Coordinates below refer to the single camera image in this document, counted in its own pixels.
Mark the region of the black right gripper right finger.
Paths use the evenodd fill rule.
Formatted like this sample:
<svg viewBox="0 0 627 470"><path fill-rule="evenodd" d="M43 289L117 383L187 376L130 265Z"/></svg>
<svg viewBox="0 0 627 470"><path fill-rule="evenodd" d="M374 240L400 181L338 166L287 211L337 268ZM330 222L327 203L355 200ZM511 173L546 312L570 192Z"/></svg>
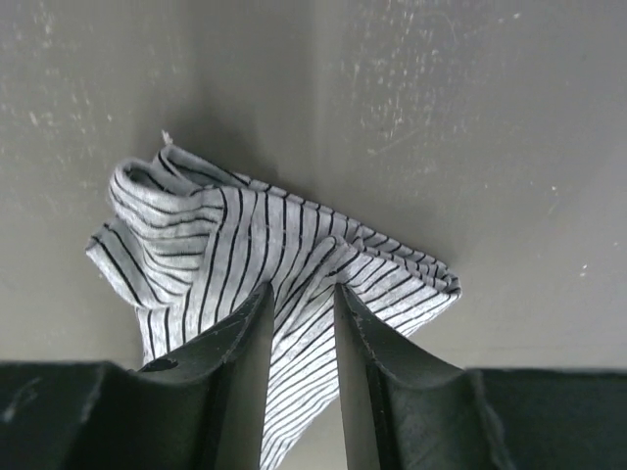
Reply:
<svg viewBox="0 0 627 470"><path fill-rule="evenodd" d="M378 319L345 286L334 329L352 469L622 469L626 374L462 369Z"/></svg>

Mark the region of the grey striped boxer shorts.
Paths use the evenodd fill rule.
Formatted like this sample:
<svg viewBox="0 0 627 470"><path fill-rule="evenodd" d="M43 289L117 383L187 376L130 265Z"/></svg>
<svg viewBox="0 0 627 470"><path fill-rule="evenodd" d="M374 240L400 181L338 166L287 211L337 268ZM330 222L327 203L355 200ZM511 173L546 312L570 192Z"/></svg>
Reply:
<svg viewBox="0 0 627 470"><path fill-rule="evenodd" d="M461 295L438 259L172 144L150 162L118 164L109 199L114 215L86 253L133 307L145 361L207 331L258 286L272 287L264 469L277 467L338 398L336 285L404 336Z"/></svg>

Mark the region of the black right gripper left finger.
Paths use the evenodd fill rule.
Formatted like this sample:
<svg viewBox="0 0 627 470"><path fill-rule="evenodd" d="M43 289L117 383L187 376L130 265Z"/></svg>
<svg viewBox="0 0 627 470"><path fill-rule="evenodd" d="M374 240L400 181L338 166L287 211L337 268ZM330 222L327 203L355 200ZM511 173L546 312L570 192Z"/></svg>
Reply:
<svg viewBox="0 0 627 470"><path fill-rule="evenodd" d="M5 469L256 469L273 292L141 369L109 361L1 365Z"/></svg>

